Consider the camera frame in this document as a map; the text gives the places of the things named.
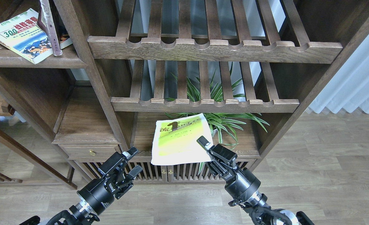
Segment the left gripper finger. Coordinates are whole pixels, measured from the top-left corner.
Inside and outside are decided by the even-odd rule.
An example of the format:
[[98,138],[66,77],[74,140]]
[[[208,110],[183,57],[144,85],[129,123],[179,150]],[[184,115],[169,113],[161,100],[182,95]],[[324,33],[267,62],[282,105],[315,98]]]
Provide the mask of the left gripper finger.
[[143,168],[140,165],[136,165],[129,172],[126,172],[125,182],[132,183],[135,180],[135,178],[140,174],[140,172],[142,172],[142,170]]
[[110,158],[108,158],[98,169],[98,171],[102,174],[102,176],[110,177],[115,173],[117,169],[119,173],[122,171],[128,161],[130,161],[139,150],[136,147],[130,148],[126,152],[118,153],[115,152]]

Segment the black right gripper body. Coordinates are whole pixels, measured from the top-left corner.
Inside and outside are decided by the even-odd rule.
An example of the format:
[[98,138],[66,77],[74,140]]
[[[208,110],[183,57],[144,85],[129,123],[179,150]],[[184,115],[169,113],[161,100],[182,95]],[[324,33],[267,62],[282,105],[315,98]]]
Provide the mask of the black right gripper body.
[[261,182],[246,168],[241,170],[235,159],[214,159],[206,165],[213,175],[226,181],[225,190],[233,198],[229,203],[262,203],[262,194],[258,191]]

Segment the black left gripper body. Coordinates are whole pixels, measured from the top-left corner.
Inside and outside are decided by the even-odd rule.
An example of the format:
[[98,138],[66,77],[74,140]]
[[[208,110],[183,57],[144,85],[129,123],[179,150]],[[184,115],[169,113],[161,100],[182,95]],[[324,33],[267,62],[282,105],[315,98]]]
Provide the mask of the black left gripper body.
[[77,204],[77,216],[90,213],[101,215],[115,199],[121,198],[131,187],[134,177],[123,171],[103,176],[89,182],[77,192],[81,201]]

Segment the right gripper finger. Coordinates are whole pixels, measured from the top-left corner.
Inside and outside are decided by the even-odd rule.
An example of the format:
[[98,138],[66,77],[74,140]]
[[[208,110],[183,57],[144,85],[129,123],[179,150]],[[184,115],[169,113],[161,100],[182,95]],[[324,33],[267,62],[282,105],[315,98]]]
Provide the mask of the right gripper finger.
[[236,158],[237,154],[222,146],[221,144],[213,145],[204,136],[197,139],[197,143],[202,146],[211,161],[207,162],[209,169],[237,169]]

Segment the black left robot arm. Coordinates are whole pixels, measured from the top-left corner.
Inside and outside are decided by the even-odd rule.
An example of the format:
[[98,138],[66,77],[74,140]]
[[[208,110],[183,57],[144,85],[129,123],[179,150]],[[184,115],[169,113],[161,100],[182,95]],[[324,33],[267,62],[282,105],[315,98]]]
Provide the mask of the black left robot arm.
[[138,149],[130,148],[127,152],[115,152],[98,169],[102,175],[99,179],[89,182],[83,189],[77,191],[81,201],[71,206],[70,211],[63,210],[53,216],[49,221],[40,221],[38,216],[22,222],[23,225],[90,225],[100,221],[98,217],[115,199],[121,198],[131,187],[142,167],[136,165],[126,174],[124,168]]

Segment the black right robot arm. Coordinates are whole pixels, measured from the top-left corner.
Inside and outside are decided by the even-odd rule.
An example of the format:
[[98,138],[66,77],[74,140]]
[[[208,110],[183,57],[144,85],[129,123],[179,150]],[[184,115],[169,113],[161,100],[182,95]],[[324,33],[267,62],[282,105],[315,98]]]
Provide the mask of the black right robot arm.
[[211,161],[207,167],[213,175],[226,181],[225,190],[233,197],[229,206],[239,205],[255,225],[312,225],[313,222],[302,211],[294,214],[282,208],[272,209],[266,195],[259,192],[261,182],[247,168],[236,164],[237,154],[220,144],[213,145],[201,136],[197,142],[207,151]]

